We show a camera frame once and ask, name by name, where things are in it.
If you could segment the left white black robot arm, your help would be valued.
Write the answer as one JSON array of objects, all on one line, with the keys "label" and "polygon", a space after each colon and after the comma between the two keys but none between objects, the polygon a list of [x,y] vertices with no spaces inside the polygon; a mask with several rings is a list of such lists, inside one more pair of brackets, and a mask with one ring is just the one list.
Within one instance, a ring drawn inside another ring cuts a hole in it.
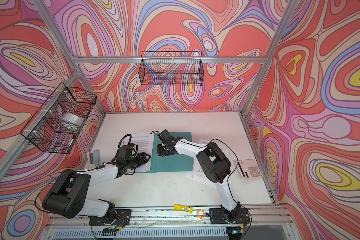
[{"label": "left white black robot arm", "polygon": [[127,144],[118,148],[110,162],[99,167],[88,171],[63,171],[45,196],[43,210],[68,219],[97,217],[110,224],[116,219],[115,205],[106,200],[89,199],[87,192],[91,187],[120,178],[128,170],[134,171],[147,164],[151,155],[137,150],[138,146]]}]

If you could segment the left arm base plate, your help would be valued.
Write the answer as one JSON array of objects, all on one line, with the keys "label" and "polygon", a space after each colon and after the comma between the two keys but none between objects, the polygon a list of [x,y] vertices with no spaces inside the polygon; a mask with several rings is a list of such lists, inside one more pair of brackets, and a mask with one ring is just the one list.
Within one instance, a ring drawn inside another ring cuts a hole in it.
[{"label": "left arm base plate", "polygon": [[90,217],[90,226],[119,226],[129,225],[131,219],[131,209],[115,209],[106,213],[104,217]]}]

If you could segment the printed white paper sheet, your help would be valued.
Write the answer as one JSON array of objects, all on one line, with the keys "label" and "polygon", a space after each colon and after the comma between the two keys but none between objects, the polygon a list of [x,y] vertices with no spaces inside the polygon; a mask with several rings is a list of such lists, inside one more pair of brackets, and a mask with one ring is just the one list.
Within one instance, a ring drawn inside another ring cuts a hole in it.
[{"label": "printed white paper sheet", "polygon": [[[134,133],[131,134],[131,142],[138,146],[138,153],[146,153],[152,156],[153,152],[153,141],[154,135],[150,133]],[[151,168],[151,159],[148,162],[140,167],[138,167],[136,173],[145,173],[149,172]]]}]

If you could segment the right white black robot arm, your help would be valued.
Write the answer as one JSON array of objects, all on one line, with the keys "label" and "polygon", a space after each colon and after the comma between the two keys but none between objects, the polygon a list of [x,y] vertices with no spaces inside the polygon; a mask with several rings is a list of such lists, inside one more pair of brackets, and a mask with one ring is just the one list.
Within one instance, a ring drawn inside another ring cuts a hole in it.
[{"label": "right white black robot arm", "polygon": [[202,145],[190,142],[182,137],[175,138],[168,130],[158,132],[161,144],[157,146],[159,157],[186,155],[196,158],[208,180],[214,183],[222,200],[222,217],[218,220],[233,223],[239,216],[242,205],[234,197],[229,178],[231,161],[213,140]]}]

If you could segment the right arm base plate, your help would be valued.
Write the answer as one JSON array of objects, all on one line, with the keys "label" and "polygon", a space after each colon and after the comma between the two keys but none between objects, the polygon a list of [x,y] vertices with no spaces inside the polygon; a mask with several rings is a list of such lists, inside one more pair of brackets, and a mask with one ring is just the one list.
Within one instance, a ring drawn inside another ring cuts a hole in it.
[{"label": "right arm base plate", "polygon": [[213,225],[240,224],[246,226],[251,222],[249,213],[244,208],[233,211],[227,211],[222,207],[210,208],[206,215],[210,218],[211,224]]}]

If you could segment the teal paper folder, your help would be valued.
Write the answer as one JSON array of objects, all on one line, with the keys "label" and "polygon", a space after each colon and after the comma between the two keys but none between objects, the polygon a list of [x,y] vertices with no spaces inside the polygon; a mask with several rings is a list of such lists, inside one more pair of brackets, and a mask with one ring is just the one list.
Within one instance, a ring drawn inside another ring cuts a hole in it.
[{"label": "teal paper folder", "polygon": [[192,172],[194,166],[194,158],[186,155],[173,155],[167,157],[159,157],[157,147],[162,142],[154,133],[153,151],[151,154],[150,170],[147,173],[164,173],[164,172]]}]

